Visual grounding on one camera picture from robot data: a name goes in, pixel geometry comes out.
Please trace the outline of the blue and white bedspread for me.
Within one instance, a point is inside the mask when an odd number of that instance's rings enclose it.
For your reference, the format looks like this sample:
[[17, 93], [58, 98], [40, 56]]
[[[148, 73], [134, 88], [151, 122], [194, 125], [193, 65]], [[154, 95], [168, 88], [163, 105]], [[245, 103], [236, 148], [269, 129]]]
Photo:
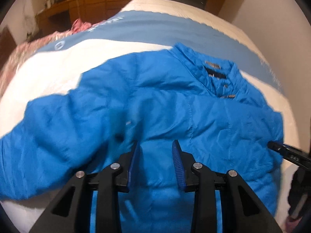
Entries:
[[132, 0], [116, 16], [53, 41], [17, 66], [1, 97], [1, 134], [22, 120], [30, 100], [66, 93], [78, 84], [83, 72], [114, 57], [169, 48], [175, 43], [235, 62], [243, 77], [282, 113], [285, 143], [299, 147], [289, 101], [252, 40], [240, 28], [211, 13], [169, 0]]

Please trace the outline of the wooden desk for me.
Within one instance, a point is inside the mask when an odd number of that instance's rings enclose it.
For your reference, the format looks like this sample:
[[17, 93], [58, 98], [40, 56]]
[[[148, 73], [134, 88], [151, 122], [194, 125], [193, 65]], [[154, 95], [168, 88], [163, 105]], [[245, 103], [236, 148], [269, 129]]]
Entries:
[[84, 0], [55, 3], [35, 16], [38, 29], [44, 36], [69, 30], [78, 18], [85, 22]]

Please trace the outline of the pink floral quilt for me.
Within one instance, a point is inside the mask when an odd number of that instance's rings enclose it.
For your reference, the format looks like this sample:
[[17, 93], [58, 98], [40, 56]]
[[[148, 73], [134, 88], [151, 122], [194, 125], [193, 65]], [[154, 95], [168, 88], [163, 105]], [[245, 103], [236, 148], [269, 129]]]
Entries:
[[24, 42], [16, 46], [8, 58], [5, 59], [4, 64], [1, 66], [1, 97], [3, 97], [16, 72], [31, 56], [35, 54], [37, 50], [54, 41], [59, 41], [65, 37], [88, 30], [92, 26], [95, 26], [95, 24], [91, 24], [90, 22], [83, 22], [80, 18], [78, 18], [74, 21], [72, 27], [69, 30], [64, 32], [55, 31], [48, 36], [44, 36], [30, 43]]

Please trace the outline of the blue puffer jacket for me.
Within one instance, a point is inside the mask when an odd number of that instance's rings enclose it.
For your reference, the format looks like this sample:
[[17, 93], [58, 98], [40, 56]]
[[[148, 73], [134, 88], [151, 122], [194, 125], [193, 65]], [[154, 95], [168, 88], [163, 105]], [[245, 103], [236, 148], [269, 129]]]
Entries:
[[82, 74], [77, 88], [27, 103], [1, 138], [1, 199], [60, 188], [141, 146], [136, 187], [121, 195], [125, 232], [188, 232], [193, 195], [178, 190], [172, 143], [213, 171], [236, 170], [271, 214], [277, 210], [283, 119], [235, 63], [182, 44], [131, 53]]

